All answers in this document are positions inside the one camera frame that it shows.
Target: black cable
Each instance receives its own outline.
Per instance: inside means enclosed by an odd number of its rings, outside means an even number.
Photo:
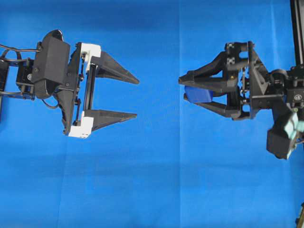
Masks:
[[[21,92],[5,92],[0,91],[0,95],[22,95]]]
[[[0,44],[0,48],[4,48],[7,50],[12,50],[12,51],[16,51],[16,52],[40,52],[40,50],[37,49],[17,49],[15,47],[8,47],[5,45]]]
[[[24,59],[11,59],[11,58],[5,58],[5,57],[0,57],[3,61],[6,62],[26,62],[29,58],[24,58]]]
[[[42,100],[42,102],[46,105],[46,107],[50,108],[50,109],[56,109],[59,107],[59,102],[57,103],[56,106],[51,106],[48,103],[46,103],[44,100]]]

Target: blue background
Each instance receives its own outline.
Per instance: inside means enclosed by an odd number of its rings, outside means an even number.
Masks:
[[[233,122],[185,102],[177,84],[226,42],[252,40],[269,71],[294,65],[289,1],[251,2],[2,1],[1,44],[34,48],[60,29],[72,50],[99,44],[141,83],[96,81],[95,109],[138,117],[87,140],[61,133],[59,109],[4,99],[0,227],[295,227],[303,149],[276,159],[270,111]]]

